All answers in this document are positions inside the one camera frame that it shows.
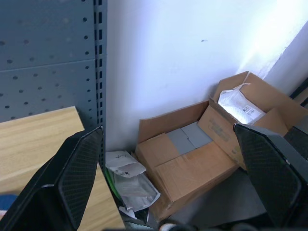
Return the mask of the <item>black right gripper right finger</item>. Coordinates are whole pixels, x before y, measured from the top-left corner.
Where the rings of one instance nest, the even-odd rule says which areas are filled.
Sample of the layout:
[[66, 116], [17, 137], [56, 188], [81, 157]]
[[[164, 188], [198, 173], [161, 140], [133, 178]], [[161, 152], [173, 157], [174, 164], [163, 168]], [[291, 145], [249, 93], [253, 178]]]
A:
[[273, 224], [308, 227], [308, 161], [280, 134], [251, 125], [233, 131], [247, 174]]

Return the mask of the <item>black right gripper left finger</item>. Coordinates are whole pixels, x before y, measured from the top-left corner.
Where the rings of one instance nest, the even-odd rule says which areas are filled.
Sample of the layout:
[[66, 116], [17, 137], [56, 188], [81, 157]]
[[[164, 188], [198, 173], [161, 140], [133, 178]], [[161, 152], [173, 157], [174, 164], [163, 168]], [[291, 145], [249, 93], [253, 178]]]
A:
[[76, 231], [94, 185], [102, 141], [102, 127], [68, 137], [17, 196], [0, 229]]

